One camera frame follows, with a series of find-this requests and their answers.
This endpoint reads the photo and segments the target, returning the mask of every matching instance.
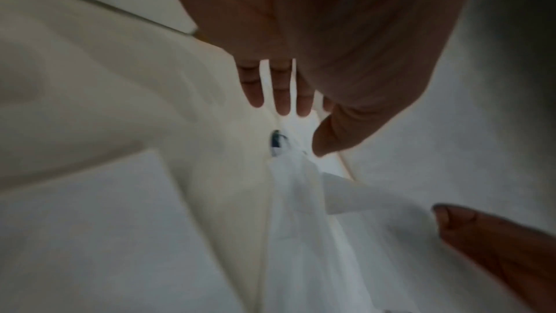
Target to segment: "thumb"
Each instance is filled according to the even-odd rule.
[[[313,153],[323,157],[363,142],[395,114],[365,112],[336,105],[313,135]]]

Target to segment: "hand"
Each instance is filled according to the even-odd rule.
[[[361,143],[426,89],[464,0],[180,0],[211,43],[234,56],[243,91],[264,102],[259,61],[270,59],[276,110],[297,113],[314,90],[332,114],[315,131],[322,156]]]
[[[476,210],[436,205],[440,237],[538,313],[556,312],[556,239]]]

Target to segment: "human hand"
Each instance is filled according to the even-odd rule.
[[[243,91],[264,102],[259,62],[270,59],[276,110],[297,113],[314,91],[332,114],[313,137],[322,156],[361,143],[426,89],[464,0],[180,0],[214,45],[234,56]]]
[[[434,208],[440,237],[538,313],[556,312],[556,238],[452,205]]]

